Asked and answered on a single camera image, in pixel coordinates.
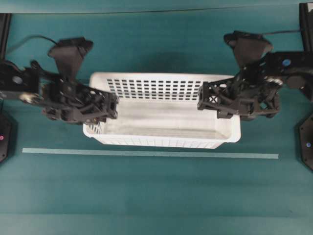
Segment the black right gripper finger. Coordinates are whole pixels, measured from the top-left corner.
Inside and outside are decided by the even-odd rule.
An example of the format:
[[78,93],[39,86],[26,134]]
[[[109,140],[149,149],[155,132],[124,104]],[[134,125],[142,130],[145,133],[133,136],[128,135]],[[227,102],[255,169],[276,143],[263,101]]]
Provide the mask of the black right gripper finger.
[[234,102],[230,88],[233,78],[208,82],[204,81],[198,89],[198,110],[218,110]]

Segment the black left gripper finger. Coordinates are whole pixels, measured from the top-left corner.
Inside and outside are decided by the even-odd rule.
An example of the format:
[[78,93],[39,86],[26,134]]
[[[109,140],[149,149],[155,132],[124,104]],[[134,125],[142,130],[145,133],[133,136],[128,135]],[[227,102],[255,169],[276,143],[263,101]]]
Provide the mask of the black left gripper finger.
[[110,92],[92,89],[84,96],[84,124],[98,124],[109,119],[117,119],[119,98]]

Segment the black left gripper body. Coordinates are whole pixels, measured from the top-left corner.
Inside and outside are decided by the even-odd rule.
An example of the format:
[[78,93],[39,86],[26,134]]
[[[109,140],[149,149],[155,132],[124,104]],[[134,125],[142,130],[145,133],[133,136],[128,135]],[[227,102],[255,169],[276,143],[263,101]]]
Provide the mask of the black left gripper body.
[[80,83],[44,85],[40,106],[50,120],[70,124],[98,122],[98,91]]

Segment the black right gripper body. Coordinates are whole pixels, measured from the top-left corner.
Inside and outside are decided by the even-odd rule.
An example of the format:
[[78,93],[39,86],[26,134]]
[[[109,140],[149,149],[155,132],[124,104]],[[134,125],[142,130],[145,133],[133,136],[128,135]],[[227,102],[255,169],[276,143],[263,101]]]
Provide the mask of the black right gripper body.
[[258,116],[274,117],[280,111],[278,91],[281,80],[266,77],[250,81],[236,75],[216,83],[217,117],[230,118],[239,115],[241,120],[251,121]]

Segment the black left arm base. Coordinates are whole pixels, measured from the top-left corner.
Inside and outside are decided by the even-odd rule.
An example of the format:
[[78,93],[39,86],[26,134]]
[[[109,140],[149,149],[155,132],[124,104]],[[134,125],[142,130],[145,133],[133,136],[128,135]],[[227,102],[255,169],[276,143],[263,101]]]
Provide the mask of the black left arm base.
[[0,114],[0,163],[11,158],[16,152],[18,122],[8,112]]

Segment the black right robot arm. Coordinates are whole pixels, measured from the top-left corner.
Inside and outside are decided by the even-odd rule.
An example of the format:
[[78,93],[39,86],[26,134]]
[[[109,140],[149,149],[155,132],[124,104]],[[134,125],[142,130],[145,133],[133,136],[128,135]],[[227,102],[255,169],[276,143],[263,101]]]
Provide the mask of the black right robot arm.
[[198,110],[214,110],[217,118],[250,121],[274,117],[280,111],[278,91],[286,85],[313,99],[313,54],[307,51],[268,52],[242,66],[231,78],[203,82],[198,90]]

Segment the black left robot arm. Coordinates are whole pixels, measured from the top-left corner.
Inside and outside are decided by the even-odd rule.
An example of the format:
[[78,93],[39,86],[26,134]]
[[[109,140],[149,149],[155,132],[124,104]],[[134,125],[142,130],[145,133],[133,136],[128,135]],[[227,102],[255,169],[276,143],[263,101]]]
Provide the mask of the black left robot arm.
[[19,69],[10,61],[0,63],[0,97],[42,107],[50,120],[94,125],[117,118],[118,97],[42,69],[37,61]]

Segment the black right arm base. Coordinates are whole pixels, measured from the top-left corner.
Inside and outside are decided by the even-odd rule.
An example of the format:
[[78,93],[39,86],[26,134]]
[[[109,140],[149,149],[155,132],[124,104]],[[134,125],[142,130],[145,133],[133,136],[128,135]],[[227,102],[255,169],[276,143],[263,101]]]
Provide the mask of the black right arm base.
[[294,128],[297,161],[313,172],[313,114],[306,115]]

